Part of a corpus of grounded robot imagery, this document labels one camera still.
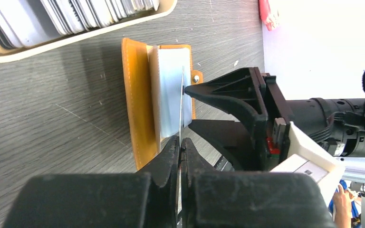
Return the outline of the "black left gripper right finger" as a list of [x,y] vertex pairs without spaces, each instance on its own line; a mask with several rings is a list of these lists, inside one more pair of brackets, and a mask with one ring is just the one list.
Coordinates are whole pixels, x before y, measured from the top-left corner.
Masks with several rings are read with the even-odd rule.
[[218,171],[181,144],[184,228],[333,228],[317,184],[300,173]]

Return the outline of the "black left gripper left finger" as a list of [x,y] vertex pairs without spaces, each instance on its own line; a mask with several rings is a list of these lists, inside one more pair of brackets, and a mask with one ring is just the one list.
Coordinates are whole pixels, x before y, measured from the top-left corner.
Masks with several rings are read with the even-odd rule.
[[174,228],[180,140],[135,173],[53,174],[31,178],[15,199],[6,228]]

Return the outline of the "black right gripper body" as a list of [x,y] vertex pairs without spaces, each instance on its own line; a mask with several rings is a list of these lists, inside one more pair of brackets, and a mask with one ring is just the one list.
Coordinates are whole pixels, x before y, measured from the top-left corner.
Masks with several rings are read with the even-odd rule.
[[268,114],[266,128],[267,155],[265,169],[270,171],[288,157],[289,129],[293,112],[282,94],[275,76],[261,73],[259,76],[262,101]]

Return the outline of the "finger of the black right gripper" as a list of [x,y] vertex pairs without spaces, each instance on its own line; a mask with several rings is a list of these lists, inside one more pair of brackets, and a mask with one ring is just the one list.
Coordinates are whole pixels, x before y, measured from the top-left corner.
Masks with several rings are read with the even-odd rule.
[[187,86],[184,93],[236,117],[254,139],[267,137],[266,83],[258,67],[244,67],[209,82]]
[[235,170],[258,170],[255,144],[240,122],[195,119],[189,124],[189,128],[210,143]]

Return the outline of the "dark credit card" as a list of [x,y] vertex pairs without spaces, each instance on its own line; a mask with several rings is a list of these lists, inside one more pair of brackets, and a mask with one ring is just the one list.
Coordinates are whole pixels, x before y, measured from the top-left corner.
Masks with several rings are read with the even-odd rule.
[[182,66],[182,75],[181,75],[181,85],[180,85],[180,109],[179,109],[179,129],[178,129],[178,136],[179,136],[179,144],[182,144],[182,128],[184,124],[184,117],[183,117],[183,106],[184,106],[184,72],[185,67]]

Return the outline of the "orange leather card holder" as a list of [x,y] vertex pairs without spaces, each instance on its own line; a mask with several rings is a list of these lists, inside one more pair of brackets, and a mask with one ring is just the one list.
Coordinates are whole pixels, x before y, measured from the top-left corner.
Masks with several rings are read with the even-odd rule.
[[165,137],[160,134],[159,111],[154,109],[152,98],[155,79],[150,59],[159,49],[188,49],[188,44],[150,46],[123,38],[121,43],[123,74],[131,143],[137,170],[142,169],[160,152]]

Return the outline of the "beige oval card tray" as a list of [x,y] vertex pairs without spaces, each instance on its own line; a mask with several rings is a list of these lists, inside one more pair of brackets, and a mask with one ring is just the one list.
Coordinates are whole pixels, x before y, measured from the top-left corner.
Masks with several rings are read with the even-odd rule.
[[7,54],[0,54],[0,63],[8,63],[13,61],[22,60],[28,57],[38,55],[68,44],[76,43],[84,39],[92,38],[101,34],[105,34],[111,31],[119,30],[135,24],[140,24],[153,19],[158,19],[169,15],[177,5],[177,0],[161,0],[160,6],[157,11],[150,11],[138,16],[123,19],[121,22],[110,25],[105,28],[97,28],[87,32],[81,32],[74,35],[64,36],[62,38],[55,39],[51,42],[45,42],[41,45],[33,46],[31,48],[20,48],[11,51]]

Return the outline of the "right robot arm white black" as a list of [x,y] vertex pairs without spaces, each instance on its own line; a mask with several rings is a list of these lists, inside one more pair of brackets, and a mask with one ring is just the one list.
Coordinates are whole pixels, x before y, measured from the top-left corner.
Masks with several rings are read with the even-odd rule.
[[[365,92],[365,72],[362,76]],[[365,157],[365,99],[286,100],[276,77],[247,67],[191,85],[186,95],[231,114],[236,121],[193,120],[189,128],[237,171],[264,171],[284,161],[295,125],[336,157]]]

